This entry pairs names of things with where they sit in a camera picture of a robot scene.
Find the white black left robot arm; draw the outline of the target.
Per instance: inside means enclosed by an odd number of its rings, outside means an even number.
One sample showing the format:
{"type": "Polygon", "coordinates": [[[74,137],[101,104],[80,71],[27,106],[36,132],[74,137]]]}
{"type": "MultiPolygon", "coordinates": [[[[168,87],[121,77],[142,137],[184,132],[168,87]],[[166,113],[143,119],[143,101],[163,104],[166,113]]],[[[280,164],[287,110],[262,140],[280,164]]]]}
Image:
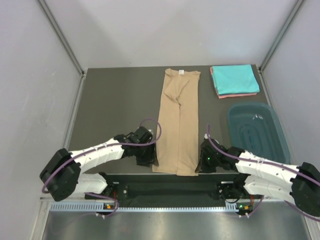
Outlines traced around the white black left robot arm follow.
{"type": "Polygon", "coordinates": [[[134,157],[138,166],[157,165],[155,147],[152,131],[140,126],[134,132],[116,135],[87,149],[59,149],[39,175],[43,192],[56,202],[81,195],[87,199],[109,198],[116,187],[107,174],[88,174],[87,171],[128,157],[134,157]]]}

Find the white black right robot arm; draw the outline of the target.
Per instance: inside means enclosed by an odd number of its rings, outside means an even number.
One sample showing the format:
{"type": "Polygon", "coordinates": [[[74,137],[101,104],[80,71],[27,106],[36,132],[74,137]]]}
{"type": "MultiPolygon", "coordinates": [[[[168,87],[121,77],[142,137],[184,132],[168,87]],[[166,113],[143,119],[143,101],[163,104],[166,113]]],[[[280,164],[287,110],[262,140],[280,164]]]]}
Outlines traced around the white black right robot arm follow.
{"type": "Polygon", "coordinates": [[[225,148],[205,136],[196,170],[214,173],[217,168],[238,173],[233,192],[239,198],[249,194],[271,197],[309,216],[320,216],[320,172],[308,162],[301,166],[277,163],[238,147],[225,148]]]}

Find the beige t shirt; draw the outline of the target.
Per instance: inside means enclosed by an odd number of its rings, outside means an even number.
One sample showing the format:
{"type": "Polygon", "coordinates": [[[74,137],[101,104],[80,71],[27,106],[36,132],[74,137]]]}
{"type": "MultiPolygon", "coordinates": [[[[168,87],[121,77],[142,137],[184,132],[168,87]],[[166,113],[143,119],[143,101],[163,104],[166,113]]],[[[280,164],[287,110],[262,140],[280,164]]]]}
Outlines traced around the beige t shirt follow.
{"type": "Polygon", "coordinates": [[[165,70],[155,144],[156,173],[197,176],[199,164],[199,71],[165,70]]]}

